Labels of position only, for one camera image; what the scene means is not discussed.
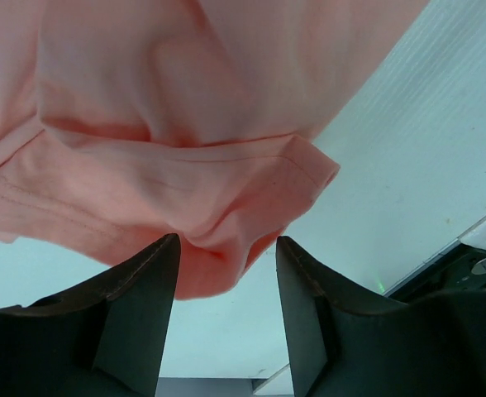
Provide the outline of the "pink t shirt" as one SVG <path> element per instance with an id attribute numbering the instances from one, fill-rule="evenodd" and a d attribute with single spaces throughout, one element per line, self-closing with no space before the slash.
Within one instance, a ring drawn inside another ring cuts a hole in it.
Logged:
<path id="1" fill-rule="evenodd" d="M 0 240 L 181 240 L 232 289 L 338 173 L 314 139 L 423 1 L 0 1 Z"/>

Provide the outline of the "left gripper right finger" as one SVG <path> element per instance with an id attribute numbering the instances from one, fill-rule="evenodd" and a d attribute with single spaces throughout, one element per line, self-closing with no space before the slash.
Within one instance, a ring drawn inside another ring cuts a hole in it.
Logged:
<path id="1" fill-rule="evenodd" d="M 486 289 L 410 304 L 276 245 L 296 396 L 486 396 Z"/>

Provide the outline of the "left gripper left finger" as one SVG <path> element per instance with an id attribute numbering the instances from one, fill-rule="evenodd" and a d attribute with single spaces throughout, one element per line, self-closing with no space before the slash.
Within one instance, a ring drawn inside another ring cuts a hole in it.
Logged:
<path id="1" fill-rule="evenodd" d="M 179 273 L 166 235 L 28 307 L 0 309 L 0 396 L 152 396 Z"/>

